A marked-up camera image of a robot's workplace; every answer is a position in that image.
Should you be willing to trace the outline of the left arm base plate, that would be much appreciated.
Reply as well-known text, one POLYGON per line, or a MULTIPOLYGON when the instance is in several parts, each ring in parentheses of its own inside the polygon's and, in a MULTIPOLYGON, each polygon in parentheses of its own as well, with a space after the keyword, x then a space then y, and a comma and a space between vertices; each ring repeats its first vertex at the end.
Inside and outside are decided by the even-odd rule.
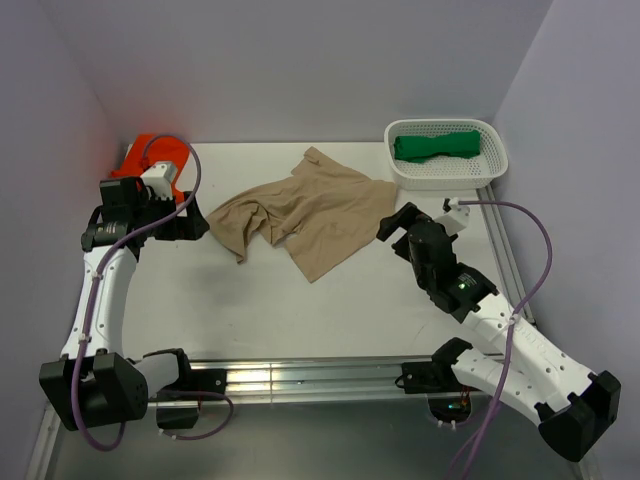
POLYGON ((224 394, 226 386, 227 371, 225 369, 196 369, 191 370, 184 378, 163 387, 154 399, 157 401, 202 399, 202 392, 224 394))

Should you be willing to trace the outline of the beige t-shirt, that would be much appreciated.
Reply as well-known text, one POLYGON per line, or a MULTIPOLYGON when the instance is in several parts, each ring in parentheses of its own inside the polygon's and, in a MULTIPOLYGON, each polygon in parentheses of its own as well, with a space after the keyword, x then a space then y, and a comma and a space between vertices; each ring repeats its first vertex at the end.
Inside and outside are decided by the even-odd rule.
POLYGON ((397 185, 373 180, 308 148, 290 176, 227 200, 207 216, 210 232, 242 263, 255 234, 283 244, 313 283, 371 243, 395 212, 397 185))

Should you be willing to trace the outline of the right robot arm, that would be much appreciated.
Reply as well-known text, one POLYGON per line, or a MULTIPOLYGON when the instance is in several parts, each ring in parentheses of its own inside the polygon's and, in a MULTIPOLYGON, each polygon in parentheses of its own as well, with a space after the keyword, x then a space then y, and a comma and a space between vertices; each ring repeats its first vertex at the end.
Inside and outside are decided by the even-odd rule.
POLYGON ((616 421, 621 383, 572 359, 521 316, 520 305, 511 305, 484 274, 457 259, 453 243, 468 224, 471 205, 447 199, 443 215, 432 218, 407 203, 381 220, 377 238, 386 241, 404 230, 392 249, 410 263, 418 287, 504 359, 497 362, 454 337, 432 355, 429 373, 404 369, 403 389, 472 387, 526 417, 555 453, 577 463, 616 421))

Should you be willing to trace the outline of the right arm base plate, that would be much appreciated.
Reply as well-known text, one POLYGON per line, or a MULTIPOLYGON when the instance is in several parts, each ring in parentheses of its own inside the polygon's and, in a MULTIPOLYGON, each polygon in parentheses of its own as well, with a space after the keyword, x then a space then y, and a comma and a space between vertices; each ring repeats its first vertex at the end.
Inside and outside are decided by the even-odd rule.
POLYGON ((473 387, 458 381, 451 364, 436 361, 402 363, 401 374, 394 384, 407 395, 474 391, 473 387))

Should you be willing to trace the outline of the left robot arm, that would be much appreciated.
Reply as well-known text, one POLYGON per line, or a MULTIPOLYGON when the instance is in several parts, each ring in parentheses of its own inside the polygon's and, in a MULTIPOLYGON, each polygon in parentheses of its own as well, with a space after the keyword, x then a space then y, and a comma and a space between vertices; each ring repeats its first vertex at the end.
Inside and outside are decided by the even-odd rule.
POLYGON ((195 375, 181 348, 122 352, 124 310, 147 239, 196 241, 209 229, 195 194, 163 198, 140 177, 103 180, 101 205, 81 236, 84 277, 76 317, 59 359, 40 367, 39 384, 69 431, 142 418, 160 390, 183 399, 195 375))

